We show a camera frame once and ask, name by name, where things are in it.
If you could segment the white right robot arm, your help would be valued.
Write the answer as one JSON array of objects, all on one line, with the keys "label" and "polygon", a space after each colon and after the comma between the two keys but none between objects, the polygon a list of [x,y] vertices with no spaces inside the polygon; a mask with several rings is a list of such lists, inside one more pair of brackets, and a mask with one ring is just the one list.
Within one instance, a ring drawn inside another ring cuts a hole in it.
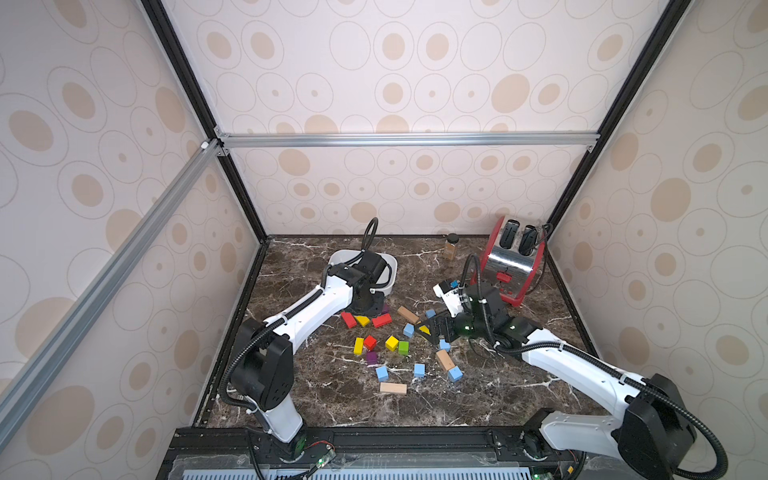
[{"label": "white right robot arm", "polygon": [[497,353],[554,375],[605,410],[596,416],[541,409],[534,438],[546,448],[620,459],[645,479],[720,479],[727,473],[724,446],[685,407],[669,378],[620,369],[531,319],[510,315],[488,284],[442,281],[434,293],[445,306],[428,318],[437,339],[483,338]]}]

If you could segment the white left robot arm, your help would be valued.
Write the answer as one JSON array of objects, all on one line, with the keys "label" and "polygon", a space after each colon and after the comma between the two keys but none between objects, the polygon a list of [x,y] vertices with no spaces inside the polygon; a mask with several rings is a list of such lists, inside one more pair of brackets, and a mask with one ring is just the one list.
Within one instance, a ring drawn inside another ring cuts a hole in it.
[{"label": "white left robot arm", "polygon": [[276,441],[299,442],[305,434],[304,420],[291,398],[295,353],[338,313],[380,315],[397,268],[397,260],[389,254],[336,252],[319,284],[293,305],[263,321],[242,322],[219,383],[219,400],[257,414]]}]

